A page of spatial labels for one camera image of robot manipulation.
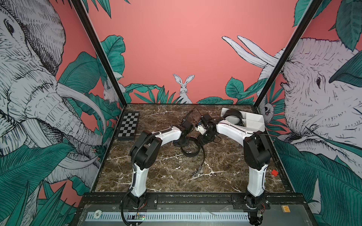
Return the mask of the black white checkerboard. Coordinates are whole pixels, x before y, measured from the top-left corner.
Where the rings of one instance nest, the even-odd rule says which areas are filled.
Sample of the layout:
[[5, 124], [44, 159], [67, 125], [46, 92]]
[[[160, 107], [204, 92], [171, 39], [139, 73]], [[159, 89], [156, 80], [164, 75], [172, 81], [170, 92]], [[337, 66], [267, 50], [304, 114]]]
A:
[[116, 139], [121, 141], [135, 140], [139, 118], [139, 112], [126, 112], [117, 129]]

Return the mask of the left black frame post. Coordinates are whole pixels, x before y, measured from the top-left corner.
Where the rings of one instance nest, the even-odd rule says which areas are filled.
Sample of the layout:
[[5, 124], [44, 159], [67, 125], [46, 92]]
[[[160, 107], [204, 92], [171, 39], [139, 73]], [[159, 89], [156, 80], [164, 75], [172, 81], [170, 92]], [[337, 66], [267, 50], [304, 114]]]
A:
[[116, 91], [116, 94], [121, 102], [121, 106], [123, 108], [127, 107], [127, 102], [123, 96], [123, 93], [119, 87], [119, 83], [118, 81], [116, 80], [115, 78], [115, 75], [113, 73], [113, 70], [112, 70], [112, 67], [110, 65], [110, 62], [103, 50], [103, 47], [102, 47], [102, 44], [101, 42], [99, 41], [99, 38], [94, 30], [94, 27], [93, 25], [91, 24], [91, 21], [87, 15], [87, 12], [85, 10], [85, 7], [84, 7], [84, 4], [82, 1], [79, 1], [79, 0], [71, 0], [71, 3], [96, 51], [96, 54], [97, 56], [99, 57], [99, 60], [103, 66], [103, 68], [105, 69], [105, 72], [108, 76], [108, 78], [110, 79], [115, 91]]

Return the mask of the black belt long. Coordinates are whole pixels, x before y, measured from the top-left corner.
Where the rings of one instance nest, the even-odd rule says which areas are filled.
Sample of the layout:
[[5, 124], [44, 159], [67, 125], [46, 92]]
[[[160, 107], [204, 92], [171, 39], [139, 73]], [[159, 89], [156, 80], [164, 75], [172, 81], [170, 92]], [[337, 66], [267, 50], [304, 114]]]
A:
[[[197, 151], [195, 151], [195, 152], [186, 152], [184, 150], [184, 147], [188, 147], [190, 142], [193, 142], [196, 145]], [[199, 155], [200, 151], [202, 150], [202, 153], [203, 153], [202, 163], [200, 164], [198, 169], [194, 173], [191, 174], [191, 177], [195, 178], [203, 170], [203, 165], [205, 163], [205, 158], [206, 158], [206, 152], [205, 152], [204, 147], [199, 143], [199, 141], [196, 138], [194, 138], [194, 137], [186, 137], [186, 143], [184, 145], [180, 146], [180, 149], [181, 149], [182, 154], [185, 155], [188, 158], [196, 157], [197, 155]]]

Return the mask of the red cube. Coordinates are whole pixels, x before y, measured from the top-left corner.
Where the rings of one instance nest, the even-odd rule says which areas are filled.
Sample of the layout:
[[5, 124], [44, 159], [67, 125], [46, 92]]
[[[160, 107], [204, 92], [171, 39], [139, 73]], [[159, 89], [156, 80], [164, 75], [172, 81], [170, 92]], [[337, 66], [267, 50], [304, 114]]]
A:
[[277, 177], [279, 175], [279, 172], [277, 170], [272, 170], [271, 171], [271, 174], [274, 176], [274, 177]]

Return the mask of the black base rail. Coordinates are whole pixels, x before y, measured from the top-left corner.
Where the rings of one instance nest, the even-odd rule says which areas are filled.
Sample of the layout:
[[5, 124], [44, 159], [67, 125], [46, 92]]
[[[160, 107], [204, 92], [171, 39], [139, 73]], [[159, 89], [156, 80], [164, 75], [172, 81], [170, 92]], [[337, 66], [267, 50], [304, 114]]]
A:
[[79, 208], [86, 205], [111, 205], [120, 207], [125, 197], [125, 209], [155, 210], [161, 205], [231, 205], [235, 210], [251, 211], [255, 208], [270, 209], [271, 205], [296, 204], [303, 202], [304, 197], [298, 193], [266, 193], [256, 205], [247, 201], [244, 193], [146, 193], [141, 198], [131, 198], [125, 193], [87, 193], [81, 199]]

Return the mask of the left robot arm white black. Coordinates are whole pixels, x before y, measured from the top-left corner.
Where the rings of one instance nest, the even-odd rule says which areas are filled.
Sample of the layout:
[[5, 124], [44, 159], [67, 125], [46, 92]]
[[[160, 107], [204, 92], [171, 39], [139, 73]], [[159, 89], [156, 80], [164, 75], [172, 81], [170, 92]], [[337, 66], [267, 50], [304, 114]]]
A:
[[189, 144], [188, 136], [194, 129], [193, 123], [184, 120], [182, 124], [171, 126], [157, 132], [144, 130], [130, 151], [133, 179], [130, 186], [131, 194], [140, 198], [146, 193], [146, 181], [149, 168], [154, 164], [161, 146], [174, 143], [177, 147]]

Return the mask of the right black frame post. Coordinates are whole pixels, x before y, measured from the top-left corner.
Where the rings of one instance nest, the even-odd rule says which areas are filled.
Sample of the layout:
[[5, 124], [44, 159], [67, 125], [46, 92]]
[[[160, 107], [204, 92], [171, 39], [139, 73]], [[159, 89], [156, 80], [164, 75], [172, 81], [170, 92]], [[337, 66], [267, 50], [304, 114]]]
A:
[[277, 65], [274, 67], [271, 75], [269, 76], [265, 86], [263, 87], [260, 95], [258, 96], [256, 102], [254, 103], [254, 108], [258, 108], [260, 104], [263, 102], [264, 97], [266, 96], [268, 90], [272, 86], [273, 82], [280, 74], [282, 67], [285, 65], [288, 57], [293, 52], [294, 48], [296, 47], [298, 41], [300, 40], [301, 36], [305, 32], [306, 28], [310, 24], [311, 20], [313, 19], [314, 15], [316, 14], [318, 8], [322, 4], [323, 0], [313, 0], [309, 3], [306, 11], [304, 12], [297, 28], [295, 29], [290, 41], [288, 42], [283, 54], [281, 55]]

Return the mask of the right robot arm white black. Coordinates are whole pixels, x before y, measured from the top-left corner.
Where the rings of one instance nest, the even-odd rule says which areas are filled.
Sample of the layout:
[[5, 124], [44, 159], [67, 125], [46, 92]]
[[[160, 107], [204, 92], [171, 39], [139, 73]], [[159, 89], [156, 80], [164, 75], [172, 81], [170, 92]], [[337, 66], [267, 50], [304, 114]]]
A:
[[198, 140], [203, 145], [214, 141], [219, 134], [242, 145], [244, 160], [249, 166], [248, 193], [253, 197], [264, 194], [266, 170], [272, 157], [272, 148], [266, 134], [262, 131], [249, 131], [222, 117], [212, 118], [208, 114], [201, 117], [195, 129], [200, 133]]

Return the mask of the black frame post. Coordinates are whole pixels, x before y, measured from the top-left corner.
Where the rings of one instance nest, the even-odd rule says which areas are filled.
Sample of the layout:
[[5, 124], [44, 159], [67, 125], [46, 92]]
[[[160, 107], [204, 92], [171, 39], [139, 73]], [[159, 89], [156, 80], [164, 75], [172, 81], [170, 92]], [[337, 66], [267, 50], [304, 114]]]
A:
[[294, 48], [296, 47], [298, 41], [300, 40], [301, 36], [305, 32], [306, 28], [310, 24], [311, 20], [313, 19], [314, 15], [316, 14], [318, 8], [322, 4], [323, 0], [313, 0], [309, 3], [306, 11], [304, 12], [297, 28], [295, 29], [290, 41], [288, 42], [283, 54], [281, 55], [277, 65], [274, 67], [271, 75], [269, 76], [265, 86], [263, 87], [260, 95], [258, 96], [256, 102], [254, 103], [254, 108], [258, 108], [260, 104], [263, 102], [264, 97], [266, 96], [268, 90], [272, 86], [273, 82], [280, 74], [282, 67], [285, 65], [288, 57], [293, 52]]
[[121, 106], [123, 108], [127, 107], [127, 102], [123, 96], [123, 93], [119, 87], [119, 83], [118, 81], [116, 80], [115, 78], [115, 75], [113, 73], [113, 70], [112, 70], [112, 67], [110, 65], [110, 62], [103, 50], [103, 47], [102, 47], [102, 44], [101, 42], [99, 41], [99, 38], [94, 30], [94, 27], [93, 25], [91, 24], [91, 21], [87, 15], [87, 12], [85, 10], [85, 7], [84, 7], [84, 4], [82, 1], [79, 1], [79, 0], [71, 0], [71, 3], [96, 51], [96, 54], [97, 56], [99, 57], [99, 60], [103, 66], [103, 68], [105, 69], [105, 72], [108, 76], [108, 78], [110, 79], [115, 91], [116, 91], [116, 94], [121, 102]]

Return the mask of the white foam storage box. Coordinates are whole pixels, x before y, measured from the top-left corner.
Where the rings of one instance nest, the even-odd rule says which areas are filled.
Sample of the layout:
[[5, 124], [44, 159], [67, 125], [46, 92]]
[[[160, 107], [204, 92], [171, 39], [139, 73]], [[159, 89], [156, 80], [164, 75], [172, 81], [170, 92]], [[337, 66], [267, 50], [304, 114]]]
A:
[[[229, 108], [222, 108], [221, 109], [221, 116], [227, 111]], [[240, 111], [243, 116], [244, 127], [247, 128], [249, 131], [257, 132], [265, 132], [265, 122], [264, 117], [259, 114], [249, 113]]]

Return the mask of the long black belt s-curved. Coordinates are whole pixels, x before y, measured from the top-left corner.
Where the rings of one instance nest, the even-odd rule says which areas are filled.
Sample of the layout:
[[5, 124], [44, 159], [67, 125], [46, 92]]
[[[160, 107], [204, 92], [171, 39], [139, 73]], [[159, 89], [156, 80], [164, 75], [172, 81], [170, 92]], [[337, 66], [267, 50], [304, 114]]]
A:
[[225, 119], [230, 116], [234, 116], [239, 119], [239, 122], [237, 123], [238, 126], [244, 126], [243, 116], [240, 111], [236, 109], [229, 109], [222, 115], [222, 117]]

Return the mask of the white round knob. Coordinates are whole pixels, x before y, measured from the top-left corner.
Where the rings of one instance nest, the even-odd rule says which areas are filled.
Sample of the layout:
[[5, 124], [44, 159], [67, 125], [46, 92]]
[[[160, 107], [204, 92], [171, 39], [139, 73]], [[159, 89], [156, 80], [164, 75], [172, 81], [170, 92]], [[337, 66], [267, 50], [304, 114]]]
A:
[[102, 214], [103, 214], [102, 210], [96, 210], [96, 211], [94, 212], [94, 214], [93, 214], [93, 218], [94, 218], [94, 219], [100, 219], [101, 216], [102, 216]]

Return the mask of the orange label sticker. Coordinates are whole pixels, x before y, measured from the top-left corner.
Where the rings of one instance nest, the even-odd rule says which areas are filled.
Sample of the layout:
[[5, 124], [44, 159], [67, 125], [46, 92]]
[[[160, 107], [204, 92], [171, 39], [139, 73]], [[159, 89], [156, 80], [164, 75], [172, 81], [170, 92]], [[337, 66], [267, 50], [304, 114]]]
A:
[[282, 205], [282, 206], [281, 206], [281, 209], [282, 209], [282, 211], [283, 211], [284, 213], [290, 213], [290, 212], [291, 212], [291, 210], [290, 210], [290, 208], [289, 208], [288, 205]]

